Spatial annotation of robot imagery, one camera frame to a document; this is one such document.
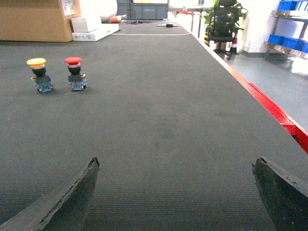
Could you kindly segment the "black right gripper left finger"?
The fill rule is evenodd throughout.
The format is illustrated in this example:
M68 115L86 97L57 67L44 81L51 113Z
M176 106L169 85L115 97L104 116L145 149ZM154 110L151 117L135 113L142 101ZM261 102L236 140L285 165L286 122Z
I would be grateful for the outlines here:
M17 215L1 224L2 231L80 231L93 195L99 161L94 157L76 175L69 177Z

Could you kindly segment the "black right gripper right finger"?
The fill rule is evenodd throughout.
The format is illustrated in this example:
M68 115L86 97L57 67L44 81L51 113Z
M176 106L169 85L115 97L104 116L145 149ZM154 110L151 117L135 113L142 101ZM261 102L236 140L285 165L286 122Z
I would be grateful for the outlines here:
M261 157L252 165L261 200L278 231L308 229L308 184Z

